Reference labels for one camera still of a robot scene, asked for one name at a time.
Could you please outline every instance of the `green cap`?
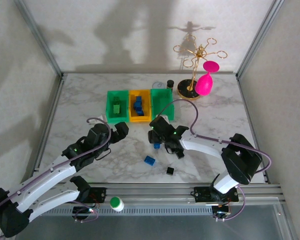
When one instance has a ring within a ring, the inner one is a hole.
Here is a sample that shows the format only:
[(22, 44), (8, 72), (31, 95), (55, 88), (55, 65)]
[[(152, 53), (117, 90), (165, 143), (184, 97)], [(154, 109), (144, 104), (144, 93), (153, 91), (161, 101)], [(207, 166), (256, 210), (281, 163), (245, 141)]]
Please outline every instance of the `green cap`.
[(120, 205), (120, 198), (118, 198), (118, 197), (113, 197), (113, 198), (111, 198), (111, 200), (110, 200), (110, 205), (111, 205), (111, 207), (113, 207), (113, 208), (117, 208), (117, 207), (119, 207), (119, 205)]

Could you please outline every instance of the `small bottle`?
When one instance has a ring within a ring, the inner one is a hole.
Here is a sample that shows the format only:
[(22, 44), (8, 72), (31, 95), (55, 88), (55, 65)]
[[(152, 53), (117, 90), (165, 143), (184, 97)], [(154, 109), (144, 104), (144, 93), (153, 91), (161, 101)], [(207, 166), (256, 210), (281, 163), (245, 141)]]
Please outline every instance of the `small bottle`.
[(175, 84), (175, 82), (173, 80), (168, 80), (166, 82), (166, 88), (171, 89), (171, 92), (172, 92), (172, 90), (174, 89), (174, 84)]
[(121, 212), (124, 209), (125, 204), (120, 197), (115, 196), (110, 200), (110, 207), (116, 212)]

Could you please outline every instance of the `white wall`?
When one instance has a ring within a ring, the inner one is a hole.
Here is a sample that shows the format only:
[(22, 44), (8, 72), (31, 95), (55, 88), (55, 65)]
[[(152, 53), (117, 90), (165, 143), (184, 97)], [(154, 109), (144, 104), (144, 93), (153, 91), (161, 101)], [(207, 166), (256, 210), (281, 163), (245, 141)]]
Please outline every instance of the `white wall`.
[(20, 183), (34, 160), (55, 82), (13, 1), (0, 0), (0, 188)]
[(179, 70), (184, 56), (173, 46), (185, 44), (188, 22), (196, 25), (189, 29), (196, 30), (197, 44), (216, 38), (207, 50), (228, 53), (209, 60), (235, 72), (272, 1), (24, 0), (61, 70), (80, 73)]
[(286, 0), (241, 80), (260, 149), (273, 157), (300, 238), (300, 0)]

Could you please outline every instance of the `yellow bin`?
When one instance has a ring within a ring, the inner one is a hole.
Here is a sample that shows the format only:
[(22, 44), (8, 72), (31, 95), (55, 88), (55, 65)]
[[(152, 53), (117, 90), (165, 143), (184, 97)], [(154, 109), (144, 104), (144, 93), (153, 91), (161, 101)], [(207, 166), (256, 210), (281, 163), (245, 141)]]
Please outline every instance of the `yellow bin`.
[[(134, 103), (137, 96), (141, 96), (141, 106), (144, 116), (139, 116), (134, 110)], [(151, 122), (151, 92), (149, 89), (145, 90), (130, 90), (129, 91), (129, 117), (131, 123)]]

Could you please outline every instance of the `plastic bin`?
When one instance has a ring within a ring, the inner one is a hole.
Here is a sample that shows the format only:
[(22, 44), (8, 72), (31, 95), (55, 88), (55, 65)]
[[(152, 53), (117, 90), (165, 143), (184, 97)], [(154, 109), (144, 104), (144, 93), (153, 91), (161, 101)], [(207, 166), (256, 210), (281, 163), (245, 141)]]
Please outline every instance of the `plastic bin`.
[[(141, 96), (142, 110), (144, 116), (139, 116), (134, 110), (134, 103), (136, 102), (137, 96)], [(149, 89), (145, 90), (130, 90), (129, 91), (129, 117), (131, 123), (151, 122), (151, 93)]]
[[(120, 112), (114, 113), (114, 104), (118, 98)], [(117, 124), (120, 122), (129, 122), (129, 91), (108, 91), (106, 97), (105, 115), (108, 123)]]
[[(172, 101), (171, 89), (151, 89), (152, 120)], [(162, 114), (167, 115), (169, 121), (173, 121), (175, 119), (175, 106), (171, 104)]]

